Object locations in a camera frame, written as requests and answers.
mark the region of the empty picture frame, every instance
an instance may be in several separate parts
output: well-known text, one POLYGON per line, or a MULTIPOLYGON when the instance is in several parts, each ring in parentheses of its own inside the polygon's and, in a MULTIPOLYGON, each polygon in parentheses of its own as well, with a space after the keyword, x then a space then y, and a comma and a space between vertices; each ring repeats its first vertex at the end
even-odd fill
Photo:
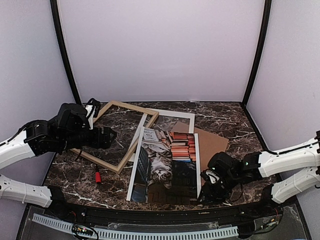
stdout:
MULTIPOLYGON (((137 111, 140 113, 144 113, 147 115, 151 115, 151 119, 150 121, 147 123, 146 128, 150 128, 154 122, 157 120, 158 116, 159 116, 159 112, 155 111, 155 110, 151 110, 151 109, 147 109, 147 108, 143 108, 140 106, 135 106, 135 105, 131 105, 128 103, 124 103, 124 102, 120 102, 120 101, 110 101, 108 102, 103 108, 101 108, 101 110, 99 111, 99 114, 96 118, 93 119, 93 123, 95 123, 108 109, 110 109, 112 106, 118 106, 121 108, 125 108, 125 109, 129 109, 129 110, 133 110, 133 111, 137 111)), ((127 164, 127 162, 129 161, 130 157, 132 156, 132 154, 135 152, 136 148, 138 145, 138 139, 135 139, 133 144, 130 145, 128 151, 126 152, 125 156, 123 157, 123 159, 121 160, 121 162, 118 164, 118 166, 112 165, 110 163, 107 163, 95 156, 92 156, 91 154, 83 151, 81 153, 81 157, 95 163, 98 164, 101 167, 104 167, 106 169, 109 169, 112 172, 115 172, 117 174, 119 174, 122 169, 125 167, 125 165, 127 164)), ((80 153, 79 149, 71 149, 71 151, 73 151, 76 154, 80 153)))

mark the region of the white backdrop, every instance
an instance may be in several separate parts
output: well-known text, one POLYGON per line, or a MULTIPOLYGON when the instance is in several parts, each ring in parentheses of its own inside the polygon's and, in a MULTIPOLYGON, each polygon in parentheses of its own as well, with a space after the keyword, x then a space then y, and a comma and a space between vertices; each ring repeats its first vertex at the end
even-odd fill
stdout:
POLYGON ((241 101, 263 0, 62 0, 83 102, 241 101))
MULTIPOLYGON (((0 1, 0 142, 27 122, 54 117, 74 99, 59 52, 50 1, 0 1)), ((41 185, 53 153, 0 170, 41 185)), ((0 239, 15 240, 26 204, 0 200, 0 239)))
MULTIPOLYGON (((268 147, 307 141, 320 130, 320 1, 274 0, 248 110, 268 147)), ((320 191, 298 194, 312 239, 320 239, 320 191)))

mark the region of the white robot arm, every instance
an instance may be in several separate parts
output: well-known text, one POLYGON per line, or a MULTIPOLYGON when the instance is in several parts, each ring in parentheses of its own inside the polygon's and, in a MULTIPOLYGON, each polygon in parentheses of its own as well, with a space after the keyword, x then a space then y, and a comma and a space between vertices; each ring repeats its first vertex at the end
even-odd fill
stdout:
POLYGON ((220 203, 228 199, 237 184, 247 184, 274 174, 301 169, 293 176, 264 188, 263 200, 278 204, 302 191, 320 184, 320 132, 317 137, 302 144, 278 151, 248 154, 237 160, 225 152, 217 153, 201 173, 205 184, 199 200, 220 203))
MULTIPOLYGON (((109 127, 93 127, 93 118, 98 115, 100 106, 100 102, 93 98, 86 107, 64 103, 58 115, 51 120, 26 123, 13 137, 0 142, 0 170, 47 152, 61 154, 83 146, 109 148, 117 133, 109 127)), ((0 199, 47 208, 53 201, 64 201, 64 196, 58 187, 30 185, 0 174, 0 199)))

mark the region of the black cable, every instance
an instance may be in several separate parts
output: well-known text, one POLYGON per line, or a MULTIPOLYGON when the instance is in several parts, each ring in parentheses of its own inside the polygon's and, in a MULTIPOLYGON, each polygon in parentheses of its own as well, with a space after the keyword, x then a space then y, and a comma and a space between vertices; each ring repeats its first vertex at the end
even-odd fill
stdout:
POLYGON ((60 220, 65 220, 65 218, 69 215, 67 215, 66 217, 61 217, 61 216, 58 216, 56 215, 52 210, 50 210, 49 208, 47 209, 50 213, 52 213, 53 216, 55 216, 57 219, 60 219, 60 220))
MULTIPOLYGON (((90 98, 90 100, 87 102, 87 104, 89 105, 89 104, 93 103, 94 100, 95 100, 94 98, 90 98)), ((91 117, 91 115, 94 113, 94 110, 95 110, 95 109, 96 109, 96 107, 95 107, 94 105, 92 105, 92 109, 91 109, 91 111, 90 111, 87 119, 89 119, 89 118, 91 117)))
MULTIPOLYGON (((96 235, 96 239, 95 240, 99 240, 99 234, 98 234, 98 232, 94 229, 94 228, 92 228, 92 227, 90 227, 90 226, 85 226, 85 225, 81 225, 81 224, 73 224, 73 225, 78 225, 78 226, 81 226, 81 227, 85 227, 85 228, 87 228, 87 229, 90 229, 91 231, 93 231, 94 233, 95 233, 95 235, 96 235)), ((73 236, 75 236, 76 235, 76 238, 77 239, 79 239, 79 240, 82 240, 82 239, 90 239, 91 237, 84 237, 84 236, 80 236, 76 231, 75 232, 72 232, 72 235, 73 236)))
POLYGON ((259 229, 255 230, 255 231, 252 231, 252 232, 240 232, 240 231, 238 231, 239 236, 241 236, 241 235, 258 235, 258 234, 266 234, 266 233, 271 232, 272 230, 274 230, 274 229, 280 224, 282 218, 284 217, 284 208, 282 207, 281 209, 282 209, 282 210, 281 210, 281 211, 282 211, 281 218, 279 219, 278 223, 277 223, 273 228, 269 229, 268 231, 259 232, 259 231, 261 231, 261 230, 264 230, 263 228, 264 228, 265 226, 267 226, 267 225, 269 225, 270 223, 272 223, 272 222, 268 222, 268 223, 265 223, 265 224, 261 225, 259 229))
POLYGON ((240 183, 240 187, 241 187, 241 194, 240 194, 240 196, 239 196, 236 200, 231 200, 231 199, 229 199, 230 202, 234 203, 234 202, 238 201, 238 200, 243 196, 243 194, 244 194, 244 185, 243 185, 242 183, 240 183))
POLYGON ((21 133, 23 130, 25 130, 25 128, 26 128, 28 125, 30 125, 30 124, 32 124, 32 123, 34 123, 34 122, 36 122, 36 121, 38 121, 38 120, 33 120, 33 121, 30 121, 30 122, 27 122, 26 124, 24 124, 22 127, 20 127, 20 128, 18 129, 18 131, 17 131, 11 138, 8 139, 7 142, 8 142, 8 143, 11 142, 16 136, 18 136, 19 133, 21 133))
POLYGON ((74 211, 69 212, 69 214, 73 214, 74 215, 74 222, 76 223, 77 222, 77 214, 74 211))
POLYGON ((319 141, 316 141, 316 142, 313 142, 311 144, 308 144, 306 146, 299 146, 299 147, 296 147, 296 148, 293 148, 293 149, 289 149, 289 150, 286 150, 286 151, 281 151, 281 152, 275 152, 275 151, 270 151, 268 149, 266 149, 265 151, 268 152, 269 154, 272 154, 272 155, 282 155, 282 154, 287 154, 287 153, 291 153, 293 151, 296 151, 296 150, 299 150, 299 149, 305 149, 305 148, 309 148, 313 145, 316 145, 320 143, 320 140, 319 141))
POLYGON ((79 154, 78 154, 78 156, 76 156, 76 158, 74 159, 74 160, 72 160, 72 161, 65 161, 67 164, 71 164, 71 163, 74 163, 75 161, 77 161, 79 158, 80 158, 80 156, 81 156, 81 154, 82 154, 82 148, 80 149, 80 152, 79 152, 79 154))

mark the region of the brown cardboard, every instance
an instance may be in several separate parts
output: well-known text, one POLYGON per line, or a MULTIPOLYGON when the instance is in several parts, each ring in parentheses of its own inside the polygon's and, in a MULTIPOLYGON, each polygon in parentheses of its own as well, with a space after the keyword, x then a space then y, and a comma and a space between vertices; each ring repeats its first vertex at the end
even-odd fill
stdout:
MULTIPOLYGON (((189 125, 183 122, 177 122, 171 131, 188 133, 189 125)), ((213 155, 226 151, 229 140, 197 127, 194 128, 194 133, 198 134, 199 138, 200 165, 202 172, 208 168, 208 162, 213 155)))

